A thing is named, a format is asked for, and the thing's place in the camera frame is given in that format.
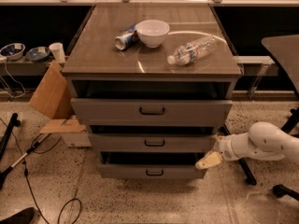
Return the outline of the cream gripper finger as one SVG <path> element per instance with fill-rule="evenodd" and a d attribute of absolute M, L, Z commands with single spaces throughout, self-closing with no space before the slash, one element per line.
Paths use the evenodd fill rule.
<path fill-rule="evenodd" d="M 222 161 L 221 154 L 217 151 L 209 151 L 204 158 L 200 159 L 195 167 L 200 170 L 208 169 L 210 167 L 220 164 Z"/>

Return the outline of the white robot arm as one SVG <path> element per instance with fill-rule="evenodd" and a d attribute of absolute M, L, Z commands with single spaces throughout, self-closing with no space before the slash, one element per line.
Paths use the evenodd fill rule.
<path fill-rule="evenodd" d="M 214 147 L 195 167 L 204 170 L 225 161 L 251 158 L 259 161 L 279 161 L 287 158 L 299 162 L 299 139 L 268 122 L 256 122 L 247 133 L 218 136 Z"/>

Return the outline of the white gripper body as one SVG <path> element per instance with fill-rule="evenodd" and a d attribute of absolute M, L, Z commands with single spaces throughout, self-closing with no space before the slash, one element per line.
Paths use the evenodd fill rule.
<path fill-rule="evenodd" d="M 226 161 L 238 161 L 239 157 L 235 154 L 233 150 L 233 139 L 234 134 L 231 135 L 219 135 L 216 142 L 216 150 L 221 154 L 221 156 Z"/>

